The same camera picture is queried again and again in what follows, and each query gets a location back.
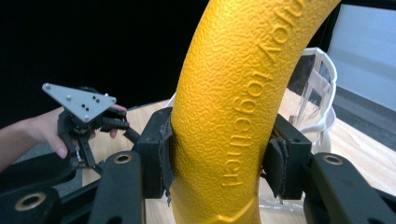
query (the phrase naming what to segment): white wall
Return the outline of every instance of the white wall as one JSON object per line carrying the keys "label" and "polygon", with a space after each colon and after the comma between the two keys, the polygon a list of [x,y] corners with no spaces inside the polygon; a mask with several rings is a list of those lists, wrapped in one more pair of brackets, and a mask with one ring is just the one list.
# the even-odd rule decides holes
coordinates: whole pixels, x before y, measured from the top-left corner
{"label": "white wall", "polygon": [[328,54],[339,87],[396,111],[396,10],[342,5]]}

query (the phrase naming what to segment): screw hole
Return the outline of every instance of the screw hole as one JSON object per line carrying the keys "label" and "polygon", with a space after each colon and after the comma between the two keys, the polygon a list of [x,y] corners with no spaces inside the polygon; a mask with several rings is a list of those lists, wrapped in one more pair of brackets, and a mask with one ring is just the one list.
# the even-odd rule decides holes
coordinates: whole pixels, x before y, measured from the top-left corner
{"label": "screw hole", "polygon": [[24,196],[15,204],[15,210],[27,211],[39,206],[46,199],[46,194],[42,192],[32,193]]}
{"label": "screw hole", "polygon": [[124,164],[124,163],[127,163],[128,161],[130,161],[131,159],[132,159],[132,156],[126,155],[126,154],[121,154],[118,157],[114,158],[114,162],[116,164]]}
{"label": "screw hole", "polygon": [[298,138],[291,138],[290,141],[291,141],[291,142],[295,142],[295,143],[301,142],[301,140],[298,139]]}
{"label": "screw hole", "polygon": [[323,157],[323,160],[326,162],[333,164],[333,165],[342,165],[343,161],[340,160],[338,157],[335,157],[333,155],[326,155]]}

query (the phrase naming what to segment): human hand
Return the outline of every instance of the human hand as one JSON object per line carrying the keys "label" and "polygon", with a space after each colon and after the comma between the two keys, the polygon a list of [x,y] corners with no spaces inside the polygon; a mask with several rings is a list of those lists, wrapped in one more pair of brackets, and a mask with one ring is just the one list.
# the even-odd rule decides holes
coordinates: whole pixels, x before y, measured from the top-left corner
{"label": "human hand", "polygon": [[[127,111],[127,109],[121,105],[112,105],[120,111]],[[58,118],[59,115],[64,111],[62,107],[51,110],[45,114],[37,116],[29,120],[27,125],[27,132],[32,136],[38,143],[49,143],[49,146],[56,152],[56,154],[64,159],[67,156],[67,147],[64,141],[58,135]],[[115,138],[117,135],[117,129],[110,130],[109,134],[111,138]],[[92,132],[91,138],[95,137],[95,133]]]}

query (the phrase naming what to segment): textured yellow surface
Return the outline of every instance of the textured yellow surface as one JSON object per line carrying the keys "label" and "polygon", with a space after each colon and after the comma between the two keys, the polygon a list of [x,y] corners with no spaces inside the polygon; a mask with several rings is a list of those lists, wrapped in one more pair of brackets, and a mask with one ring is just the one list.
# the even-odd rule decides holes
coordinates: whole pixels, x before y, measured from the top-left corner
{"label": "textured yellow surface", "polygon": [[177,223],[260,223],[262,156],[301,53],[339,0],[211,0],[177,85]]}

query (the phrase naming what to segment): mounting plate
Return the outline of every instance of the mounting plate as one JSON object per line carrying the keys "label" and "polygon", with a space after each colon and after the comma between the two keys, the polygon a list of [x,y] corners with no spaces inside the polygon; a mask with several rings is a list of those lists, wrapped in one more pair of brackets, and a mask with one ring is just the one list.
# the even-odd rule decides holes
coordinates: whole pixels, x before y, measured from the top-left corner
{"label": "mounting plate", "polygon": [[45,83],[42,89],[84,123],[90,122],[117,102],[115,97],[50,83]]}

